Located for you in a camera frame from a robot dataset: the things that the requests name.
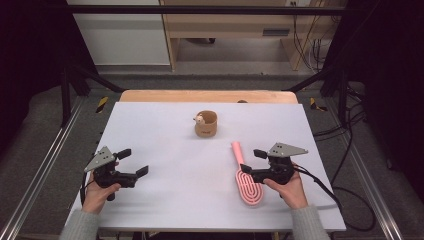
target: white tabletop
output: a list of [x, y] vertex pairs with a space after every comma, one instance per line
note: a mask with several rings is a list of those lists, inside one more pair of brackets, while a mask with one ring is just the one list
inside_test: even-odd
[[[218, 115], [218, 132], [199, 138], [193, 117], [202, 110]], [[269, 168], [254, 149], [268, 151], [275, 142], [305, 148], [292, 160], [317, 176], [329, 189], [303, 106], [264, 103], [118, 102], [97, 150], [126, 148], [120, 172], [149, 173], [135, 188], [121, 189], [107, 202], [100, 227], [120, 231], [273, 232], [292, 229], [290, 209], [278, 193], [264, 188], [257, 206], [246, 205], [235, 179], [238, 169], [231, 142], [239, 141], [245, 163]], [[318, 207], [328, 231], [346, 230], [334, 201], [313, 180], [301, 175], [308, 202]], [[73, 209], [81, 208], [77, 196]]]

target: gray floor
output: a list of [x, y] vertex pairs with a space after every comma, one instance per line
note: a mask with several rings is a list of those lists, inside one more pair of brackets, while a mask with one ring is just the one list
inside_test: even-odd
[[[290, 70], [287, 57], [279, 41], [223, 40], [215, 45], [206, 40], [188, 39], [181, 43], [179, 62], [175, 72], [164, 68], [133, 68], [131, 74], [123, 75], [123, 69], [103, 68], [104, 76], [118, 85], [131, 89], [266, 89], [279, 91], [307, 78], [311, 71]], [[309, 100], [314, 97], [319, 106], [327, 106], [332, 99], [319, 94], [316, 83], [297, 93], [304, 105], [312, 132], [329, 129], [337, 122], [327, 111], [310, 109]], [[51, 167], [43, 187], [38, 193], [20, 234], [60, 233], [69, 214], [69, 204], [75, 199], [81, 181], [81, 169], [90, 159], [101, 138], [101, 132], [119, 94], [105, 90], [90, 82], [93, 90], [83, 98], [83, 106], [72, 131]], [[352, 83], [358, 91], [360, 84]], [[102, 96], [110, 99], [102, 113], [95, 113]], [[349, 100], [349, 106], [355, 103]], [[25, 191], [31, 184], [39, 166], [54, 141], [61, 121], [60, 89], [53, 88], [35, 96], [30, 104], [30, 113], [22, 124], [20, 132], [12, 139], [12, 147], [0, 162], [0, 226], [3, 228]], [[400, 172], [386, 168], [385, 156], [379, 142], [366, 122], [354, 126], [354, 144], [368, 171], [378, 186], [403, 239], [424, 239], [424, 207]], [[321, 158], [331, 178], [344, 154], [345, 145], [341, 136], [317, 141]], [[352, 165], [349, 155], [335, 185], [345, 187], [366, 198], [360, 178]], [[365, 205], [345, 192], [335, 191], [344, 206], [346, 221], [358, 227], [367, 227], [371, 214]], [[382, 226], [377, 225], [368, 232], [348, 228], [335, 234], [336, 239], [386, 239]]]

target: pink handle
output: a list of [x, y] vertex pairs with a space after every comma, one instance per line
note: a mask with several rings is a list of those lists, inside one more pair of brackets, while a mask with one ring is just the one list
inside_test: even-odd
[[239, 168], [240, 164], [244, 164], [243, 154], [241, 153], [241, 147], [239, 142], [232, 142], [231, 147], [233, 147], [234, 156], [236, 156]]

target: pink brush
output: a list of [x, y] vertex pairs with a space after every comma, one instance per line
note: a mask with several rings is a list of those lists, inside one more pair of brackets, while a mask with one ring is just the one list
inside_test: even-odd
[[239, 169], [236, 173], [236, 181], [239, 187], [241, 198], [245, 203], [249, 205], [258, 204], [263, 195], [264, 191], [260, 183], [253, 182], [252, 176], [241, 171], [240, 164], [244, 164], [243, 155], [241, 153], [241, 147], [239, 142], [232, 142], [234, 156], [236, 156]]

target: hand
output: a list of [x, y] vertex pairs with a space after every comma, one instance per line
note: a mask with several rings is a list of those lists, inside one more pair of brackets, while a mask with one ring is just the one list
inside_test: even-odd
[[121, 185], [119, 183], [115, 183], [108, 188], [101, 188], [95, 181], [93, 172], [90, 174], [90, 180], [88, 181], [90, 184], [87, 186], [87, 192], [85, 194], [84, 204], [82, 205], [82, 211], [88, 213], [99, 214], [103, 206], [105, 205], [107, 197], [119, 191]]
[[292, 209], [305, 208], [308, 206], [305, 192], [303, 191], [302, 179], [299, 172], [295, 171], [286, 185], [280, 185], [271, 179], [264, 179], [264, 183], [280, 193], [286, 204]]

